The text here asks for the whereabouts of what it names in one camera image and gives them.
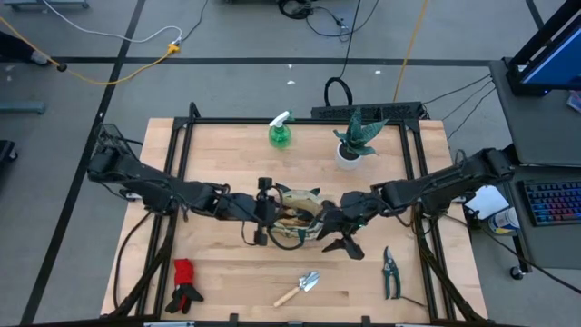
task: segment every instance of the keyboard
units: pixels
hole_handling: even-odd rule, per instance
[[[423,119],[426,116],[421,102],[315,107],[310,110],[310,116],[315,119],[349,120],[355,108],[361,108],[361,116],[366,121]]]
[[[535,226],[581,223],[581,181],[520,183]]]

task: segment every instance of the pruning shears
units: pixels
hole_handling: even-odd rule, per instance
[[[393,260],[393,255],[389,247],[386,246],[383,251],[383,276],[385,277],[385,299],[389,299],[391,291],[389,289],[389,277],[394,276],[396,280],[396,294],[391,299],[399,299],[401,297],[401,281],[399,280],[399,269]]]

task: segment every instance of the wooden handle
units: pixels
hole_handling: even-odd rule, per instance
[[[278,308],[281,305],[283,305],[286,301],[290,300],[293,296],[297,295],[297,293],[300,292],[300,288],[299,286],[293,288],[292,290],[290,290],[288,293],[282,295],[282,297],[274,303],[274,307]]]

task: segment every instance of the blue keyboard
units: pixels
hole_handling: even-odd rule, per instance
[[[581,182],[525,181],[521,187],[534,225],[581,223]]]

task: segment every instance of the white plant pot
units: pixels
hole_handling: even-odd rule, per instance
[[[344,170],[353,170],[357,168],[357,166],[359,166],[359,163],[361,162],[361,156],[357,157],[357,159],[354,160],[347,160],[341,156],[339,151],[340,147],[341,142],[339,142],[339,144],[337,145],[337,151],[335,152],[335,163],[337,163],[337,166],[340,169]]]

